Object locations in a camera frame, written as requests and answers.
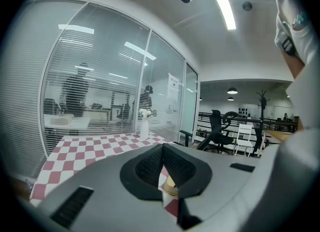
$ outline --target person wearing cap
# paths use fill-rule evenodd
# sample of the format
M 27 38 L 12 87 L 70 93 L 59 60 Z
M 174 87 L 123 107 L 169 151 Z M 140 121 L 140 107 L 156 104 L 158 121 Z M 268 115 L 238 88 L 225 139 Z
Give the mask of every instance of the person wearing cap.
M 154 91 L 152 89 L 152 86 L 147 85 L 140 95 L 140 100 L 139 100 L 139 109 L 146 109 L 150 110 L 152 107 L 152 100 L 150 97 L 150 94 L 153 94 Z
M 60 106 L 67 114 L 82 117 L 85 109 L 86 94 L 89 89 L 84 76 L 88 73 L 88 64 L 82 62 L 75 76 L 70 76 L 62 85 Z

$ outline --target checkered tablecloth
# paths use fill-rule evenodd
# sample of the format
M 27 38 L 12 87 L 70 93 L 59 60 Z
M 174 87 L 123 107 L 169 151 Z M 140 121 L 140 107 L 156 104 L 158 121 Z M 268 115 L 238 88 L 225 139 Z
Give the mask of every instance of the checkered tablecloth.
M 127 151 L 156 143 L 172 143 L 157 134 L 141 139 L 137 133 L 64 136 L 44 163 L 30 195 L 30 202 L 37 206 L 55 187 L 72 177 L 95 161 L 119 155 Z M 178 200 L 163 190 L 168 172 L 162 169 L 159 190 L 163 192 L 163 207 L 175 219 L 178 214 Z

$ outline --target glass wall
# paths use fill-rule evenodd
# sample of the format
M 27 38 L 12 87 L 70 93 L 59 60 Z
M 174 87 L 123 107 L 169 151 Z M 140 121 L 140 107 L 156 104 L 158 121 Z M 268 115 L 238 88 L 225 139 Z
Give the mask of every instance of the glass wall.
M 190 134 L 194 131 L 197 106 L 198 75 L 187 65 L 185 73 L 185 91 L 181 130 Z
M 182 117 L 185 59 L 152 33 L 144 63 L 139 107 L 152 110 L 149 130 L 177 141 Z M 141 117 L 138 116 L 137 131 Z
M 48 152 L 64 135 L 134 132 L 135 103 L 149 29 L 89 4 L 64 27 L 51 55 L 44 90 Z M 59 112 L 65 121 L 54 116 Z
M 11 174 L 37 177 L 46 161 L 39 131 L 39 87 L 59 25 L 83 7 L 73 1 L 38 1 L 25 7 L 8 32 L 0 62 L 1 151 Z

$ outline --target white chair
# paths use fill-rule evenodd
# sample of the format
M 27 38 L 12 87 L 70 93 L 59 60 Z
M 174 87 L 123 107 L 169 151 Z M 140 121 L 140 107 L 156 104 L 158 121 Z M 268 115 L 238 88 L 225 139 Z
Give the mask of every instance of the white chair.
M 258 152 L 258 157 L 261 157 L 262 154 L 262 150 L 266 147 L 266 132 L 263 131 L 263 137 L 262 137 L 262 142 L 261 142 L 261 146 Z
M 238 134 L 236 136 L 235 140 L 235 145 L 233 149 L 233 154 L 236 156 L 238 153 L 239 146 L 245 147 L 244 155 L 246 156 L 247 148 L 253 148 L 254 146 L 250 142 L 250 137 L 251 137 L 251 132 L 252 132 L 252 124 L 239 124 L 239 130 Z M 243 137 L 245 135 L 249 135 L 248 140 L 246 139 L 239 139 L 239 135 L 243 134 Z

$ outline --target beige round object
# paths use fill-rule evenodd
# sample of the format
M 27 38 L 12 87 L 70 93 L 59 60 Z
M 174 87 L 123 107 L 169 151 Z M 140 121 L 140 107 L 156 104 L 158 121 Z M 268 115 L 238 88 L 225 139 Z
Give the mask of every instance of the beige round object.
M 178 195 L 178 189 L 175 187 L 175 182 L 172 180 L 171 176 L 166 178 L 163 189 L 166 193 L 172 196 L 176 197 Z

